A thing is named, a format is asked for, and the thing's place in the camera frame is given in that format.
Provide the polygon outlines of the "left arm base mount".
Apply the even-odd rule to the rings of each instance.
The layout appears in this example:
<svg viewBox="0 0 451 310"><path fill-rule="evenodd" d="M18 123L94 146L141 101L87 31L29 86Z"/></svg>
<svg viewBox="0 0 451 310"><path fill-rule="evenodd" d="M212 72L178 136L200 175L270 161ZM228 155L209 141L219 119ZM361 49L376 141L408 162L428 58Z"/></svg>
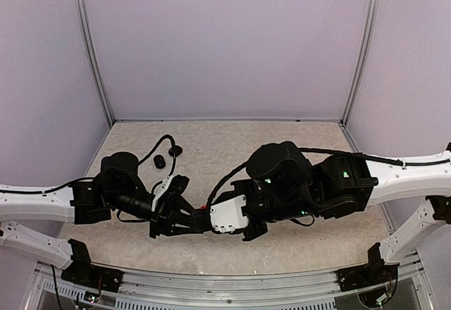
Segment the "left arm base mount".
<svg viewBox="0 0 451 310"><path fill-rule="evenodd" d="M70 265L61 271L61 278L98 291L117 293L124 272L93 264L85 243L74 239L69 239L68 243L72 249Z"/></svg>

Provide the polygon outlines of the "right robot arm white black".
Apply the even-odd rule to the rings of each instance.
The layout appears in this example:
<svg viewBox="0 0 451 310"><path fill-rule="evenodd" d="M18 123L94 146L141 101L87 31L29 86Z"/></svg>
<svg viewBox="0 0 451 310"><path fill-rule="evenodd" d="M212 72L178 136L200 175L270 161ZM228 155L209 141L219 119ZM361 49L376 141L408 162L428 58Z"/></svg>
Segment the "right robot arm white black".
<svg viewBox="0 0 451 310"><path fill-rule="evenodd" d="M450 222L449 151L404 159L326 151L324 161L312 164L294 143L270 143L258 148L242 170L248 179L235 182L231 192L214 189L206 207L215 233L243 232L248 241L263 235L268 223L341 218L392 200L422 198L392 235L369 250L370 262L360 270L369 285Z"/></svg>

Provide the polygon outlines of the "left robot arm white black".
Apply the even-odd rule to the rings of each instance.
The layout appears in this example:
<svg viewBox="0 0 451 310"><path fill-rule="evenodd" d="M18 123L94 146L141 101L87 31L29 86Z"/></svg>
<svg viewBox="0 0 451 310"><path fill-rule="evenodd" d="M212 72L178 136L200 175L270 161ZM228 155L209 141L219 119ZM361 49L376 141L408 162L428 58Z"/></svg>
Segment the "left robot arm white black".
<svg viewBox="0 0 451 310"><path fill-rule="evenodd" d="M188 178L171 173L158 193L148 192L138 175L145 161L120 151L104 157L93 178L35 189L1 186L1 247L31 256L65 274L71 272L83 285L91 285L99 271L85 243L45 235L22 225L22 221L89 225L109 221L112 212L120 211L148 222L152 237L209 230L206 210L192 208L182 196Z"/></svg>

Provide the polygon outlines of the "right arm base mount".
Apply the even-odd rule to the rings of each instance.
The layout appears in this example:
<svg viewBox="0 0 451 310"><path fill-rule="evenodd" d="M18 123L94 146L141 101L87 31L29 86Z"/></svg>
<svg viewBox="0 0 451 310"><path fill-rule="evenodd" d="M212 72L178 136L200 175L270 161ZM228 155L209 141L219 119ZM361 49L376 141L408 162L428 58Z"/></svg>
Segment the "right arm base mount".
<svg viewBox="0 0 451 310"><path fill-rule="evenodd" d="M366 263L336 271L340 291L356 291L357 299L367 309L382 309L397 291L400 264L388 265L380 247L377 242L368 250Z"/></svg>

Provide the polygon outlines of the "glossy black earbud case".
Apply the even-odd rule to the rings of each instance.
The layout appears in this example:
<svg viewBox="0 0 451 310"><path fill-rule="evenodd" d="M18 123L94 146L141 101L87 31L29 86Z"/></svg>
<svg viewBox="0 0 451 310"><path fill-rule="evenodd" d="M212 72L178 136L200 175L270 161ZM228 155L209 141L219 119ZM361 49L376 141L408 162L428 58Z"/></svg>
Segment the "glossy black earbud case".
<svg viewBox="0 0 451 310"><path fill-rule="evenodd" d="M182 152L183 152L183 148L182 148L181 146L179 146L179 145L175 145L174 147L171 147L171 148L168 150L168 154L169 154L170 156L175 156L175 157L181 155Z"/></svg>

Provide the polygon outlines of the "small black charging case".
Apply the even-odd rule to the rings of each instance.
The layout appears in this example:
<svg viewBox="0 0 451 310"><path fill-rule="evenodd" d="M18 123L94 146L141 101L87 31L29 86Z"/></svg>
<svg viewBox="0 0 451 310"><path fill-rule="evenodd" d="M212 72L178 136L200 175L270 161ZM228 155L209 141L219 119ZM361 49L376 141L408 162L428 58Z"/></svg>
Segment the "small black charging case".
<svg viewBox="0 0 451 310"><path fill-rule="evenodd" d="M166 160L160 154L157 154L156 156L154 156L153 162L154 162L155 167L158 169L163 169L166 167Z"/></svg>

